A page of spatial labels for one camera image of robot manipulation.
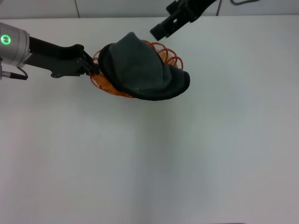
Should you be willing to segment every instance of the dark green fabric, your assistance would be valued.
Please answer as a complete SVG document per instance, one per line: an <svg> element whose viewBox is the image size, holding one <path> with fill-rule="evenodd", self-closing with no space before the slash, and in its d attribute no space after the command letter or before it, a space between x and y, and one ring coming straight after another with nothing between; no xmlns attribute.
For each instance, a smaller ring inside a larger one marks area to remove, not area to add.
<svg viewBox="0 0 299 224"><path fill-rule="evenodd" d="M190 83L187 72L164 65L158 53L134 33L103 49L99 66L117 90L146 100L175 97Z"/></svg>

